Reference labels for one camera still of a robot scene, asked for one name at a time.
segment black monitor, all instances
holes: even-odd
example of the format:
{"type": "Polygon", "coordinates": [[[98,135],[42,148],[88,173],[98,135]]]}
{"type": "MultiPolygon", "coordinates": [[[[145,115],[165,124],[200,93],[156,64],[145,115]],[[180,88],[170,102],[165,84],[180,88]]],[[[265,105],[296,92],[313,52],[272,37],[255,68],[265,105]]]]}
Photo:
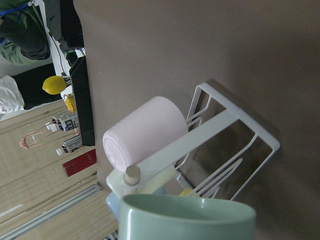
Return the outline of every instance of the black monitor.
{"type": "Polygon", "coordinates": [[[63,51],[81,49],[84,45],[82,26],[73,0],[43,0],[46,25],[63,51]]]}
{"type": "Polygon", "coordinates": [[[79,57],[69,72],[79,119],[82,144],[84,146],[94,146],[95,131],[86,57],[79,57]]]}

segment wall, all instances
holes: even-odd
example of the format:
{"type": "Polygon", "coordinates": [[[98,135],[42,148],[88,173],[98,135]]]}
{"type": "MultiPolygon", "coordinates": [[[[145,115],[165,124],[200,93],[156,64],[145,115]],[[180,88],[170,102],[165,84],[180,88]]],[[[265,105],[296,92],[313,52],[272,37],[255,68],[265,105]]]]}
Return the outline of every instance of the wall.
{"type": "Polygon", "coordinates": [[[105,130],[153,96],[186,116],[196,84],[214,79],[282,144],[237,198],[257,210],[256,239],[319,238],[319,1],[74,2],[97,149],[105,130]]]}

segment white metal rack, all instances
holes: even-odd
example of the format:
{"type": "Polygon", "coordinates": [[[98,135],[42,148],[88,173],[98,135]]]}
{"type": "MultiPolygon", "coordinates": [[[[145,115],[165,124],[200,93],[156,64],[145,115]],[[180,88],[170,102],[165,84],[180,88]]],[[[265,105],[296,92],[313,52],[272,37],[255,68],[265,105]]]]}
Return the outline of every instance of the white metal rack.
{"type": "Polygon", "coordinates": [[[235,105],[233,102],[231,102],[224,95],[222,95],[207,83],[202,83],[196,87],[186,119],[189,127],[197,123],[198,126],[189,131],[186,135],[180,137],[173,143],[167,145],[152,156],[137,164],[137,166],[141,170],[140,181],[137,185],[127,185],[124,181],[125,174],[119,173],[117,172],[117,170],[113,170],[113,172],[106,178],[106,183],[111,188],[111,190],[119,198],[121,198],[124,195],[124,188],[139,189],[144,184],[146,184],[147,181],[154,178],[157,174],[161,173],[167,167],[176,164],[178,160],[184,158],[182,163],[178,167],[176,167],[176,173],[179,174],[178,169],[187,161],[189,153],[191,151],[211,139],[213,136],[220,133],[222,130],[228,128],[236,121],[243,122],[254,132],[254,136],[245,147],[243,147],[238,153],[236,153],[233,157],[226,161],[203,182],[196,186],[192,192],[189,193],[189,196],[201,195],[205,198],[214,198],[220,188],[220,185],[242,163],[243,159],[240,158],[240,156],[253,145],[257,138],[260,138],[271,148],[271,152],[232,196],[231,200],[234,200],[234,198],[240,193],[240,191],[280,148],[280,142],[258,122],[256,122],[251,116],[249,116],[241,108],[239,108],[237,105],[235,105]],[[205,108],[196,112],[201,93],[205,93],[206,95],[208,95],[208,100],[205,108]],[[213,116],[209,120],[203,122],[202,114],[209,109],[212,100],[215,100],[219,104],[221,104],[225,108],[225,110],[213,116]]]}

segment wooden floor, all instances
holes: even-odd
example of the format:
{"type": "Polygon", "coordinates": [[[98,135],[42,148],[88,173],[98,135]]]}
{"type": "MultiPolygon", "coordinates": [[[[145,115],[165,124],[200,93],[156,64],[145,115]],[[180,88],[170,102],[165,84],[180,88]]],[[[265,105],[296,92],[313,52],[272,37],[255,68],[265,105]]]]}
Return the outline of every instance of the wooden floor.
{"type": "MultiPolygon", "coordinates": [[[[19,146],[21,137],[44,126],[54,113],[63,109],[61,102],[56,102],[0,122],[0,237],[97,182],[95,164],[67,176],[62,164],[94,147],[58,156],[55,149],[63,139],[57,138],[64,132],[39,147],[19,146]]],[[[21,239],[102,240],[117,228],[117,221],[105,203],[107,195],[104,190],[88,197],[21,239]]]]}

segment mint green mug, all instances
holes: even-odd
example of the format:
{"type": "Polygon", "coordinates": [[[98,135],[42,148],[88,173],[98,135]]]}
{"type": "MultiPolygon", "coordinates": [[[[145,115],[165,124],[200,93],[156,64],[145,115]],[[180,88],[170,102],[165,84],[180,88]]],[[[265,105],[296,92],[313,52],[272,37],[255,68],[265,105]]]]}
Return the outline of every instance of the mint green mug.
{"type": "Polygon", "coordinates": [[[119,240],[253,240],[256,212],[236,201],[156,194],[121,199],[119,240]]]}

